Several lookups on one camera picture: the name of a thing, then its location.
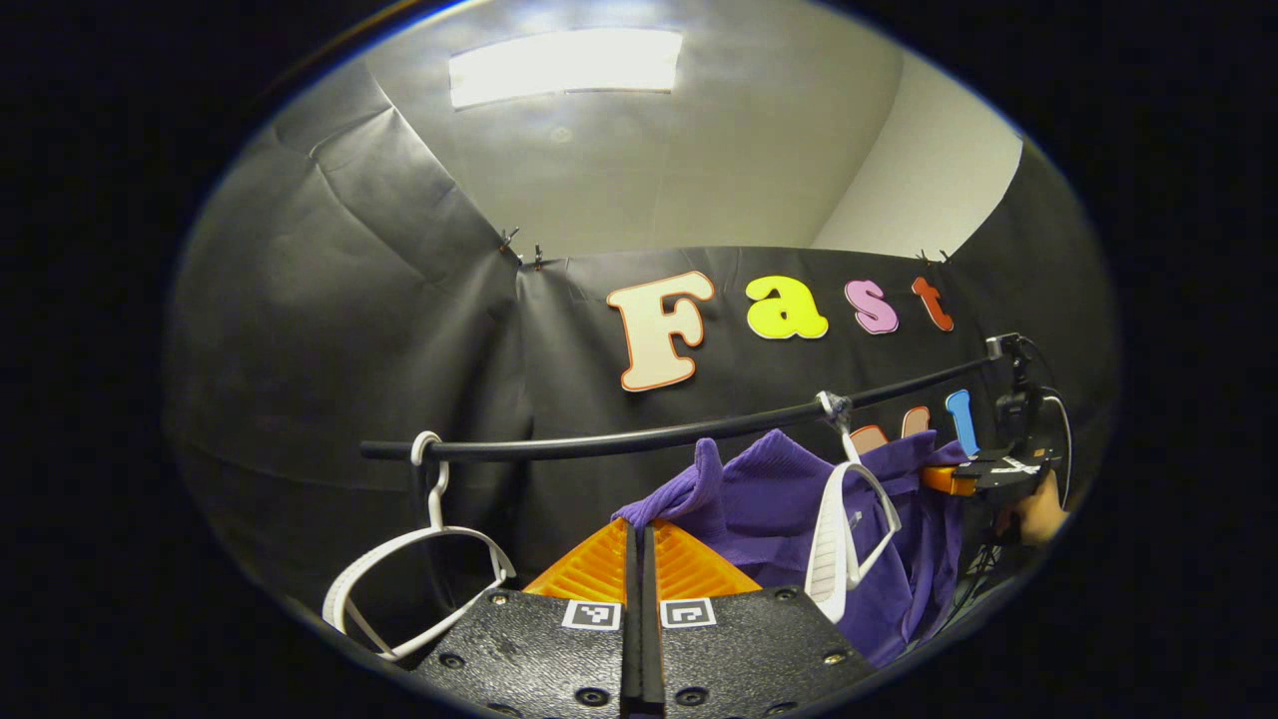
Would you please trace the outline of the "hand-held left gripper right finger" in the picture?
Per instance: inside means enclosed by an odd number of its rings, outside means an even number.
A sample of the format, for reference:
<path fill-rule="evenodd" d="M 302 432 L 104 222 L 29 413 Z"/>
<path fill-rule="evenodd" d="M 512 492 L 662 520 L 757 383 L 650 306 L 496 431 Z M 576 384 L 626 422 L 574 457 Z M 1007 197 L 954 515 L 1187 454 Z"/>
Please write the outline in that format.
<path fill-rule="evenodd" d="M 682 527 L 644 529 L 644 704 L 661 718 L 799 718 L 872 679 L 804 584 L 757 584 Z"/>

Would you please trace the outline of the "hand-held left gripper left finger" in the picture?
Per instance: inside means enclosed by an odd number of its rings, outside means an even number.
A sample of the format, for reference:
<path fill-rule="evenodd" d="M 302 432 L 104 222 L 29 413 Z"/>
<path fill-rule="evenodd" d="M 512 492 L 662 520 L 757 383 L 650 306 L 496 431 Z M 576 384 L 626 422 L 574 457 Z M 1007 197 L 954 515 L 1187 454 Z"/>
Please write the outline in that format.
<path fill-rule="evenodd" d="M 412 678 L 475 713 L 620 718 L 642 692 L 638 549 L 613 518 L 527 586 L 481 593 Z"/>

